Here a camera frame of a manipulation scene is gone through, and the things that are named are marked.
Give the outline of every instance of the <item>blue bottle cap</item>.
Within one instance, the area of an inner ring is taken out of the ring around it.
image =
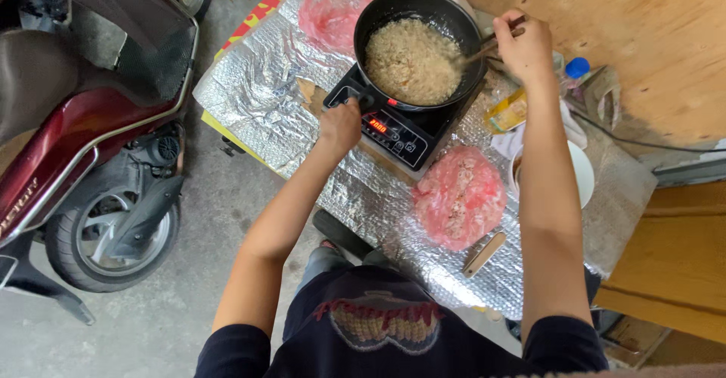
[[[586,58],[574,58],[565,66],[565,73],[572,78],[579,78],[589,72],[589,63]]]

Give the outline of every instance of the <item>red scooter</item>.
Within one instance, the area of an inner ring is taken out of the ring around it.
[[[199,32],[177,0],[73,1],[127,33],[114,70],[58,34],[0,34],[0,289],[56,299],[90,325],[84,303],[32,266],[31,243],[45,243],[53,269],[85,291],[126,289],[166,259]],[[53,22],[68,17],[42,7]]]

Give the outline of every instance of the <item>silver bubble wrap insulation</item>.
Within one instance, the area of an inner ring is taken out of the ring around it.
[[[301,0],[285,0],[245,36],[235,41],[204,74],[196,100],[214,118],[289,178],[318,137],[318,121],[300,103],[296,77],[330,91],[354,59],[323,47],[298,29]],[[482,125],[487,107],[516,86],[489,72],[487,84],[451,134],[447,148],[472,145],[506,179],[509,161],[489,146]],[[595,187],[583,211],[585,262],[608,277],[640,219],[655,177],[597,130],[585,127]],[[353,149],[328,179],[318,205],[376,246],[401,271],[426,286],[441,304],[490,307],[504,316],[522,316],[522,258],[518,204],[509,201],[502,222],[482,241],[461,252],[436,246],[413,213],[411,190],[362,151]],[[462,268],[484,242],[503,231],[507,241],[471,279]]]

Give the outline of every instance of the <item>jeans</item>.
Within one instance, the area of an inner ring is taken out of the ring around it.
[[[384,269],[394,269],[395,267],[388,259],[377,250],[370,252],[363,258],[363,265],[372,264],[374,266],[380,266]],[[298,288],[295,290],[295,296],[298,295],[300,289],[303,288],[310,280],[314,279],[315,276],[322,272],[337,271],[340,269],[354,268],[353,263],[350,263],[345,257],[338,254],[334,249],[329,247],[315,248],[310,253],[308,258],[308,264],[305,266],[305,272],[303,273],[303,280],[298,284]]]

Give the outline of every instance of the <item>red plastic bag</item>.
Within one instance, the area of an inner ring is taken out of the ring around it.
[[[298,26],[307,36],[341,53],[353,53],[360,13],[372,0],[303,0]]]
[[[413,189],[426,233],[453,251],[466,249],[502,221],[507,194],[499,171],[475,147],[454,147]]]

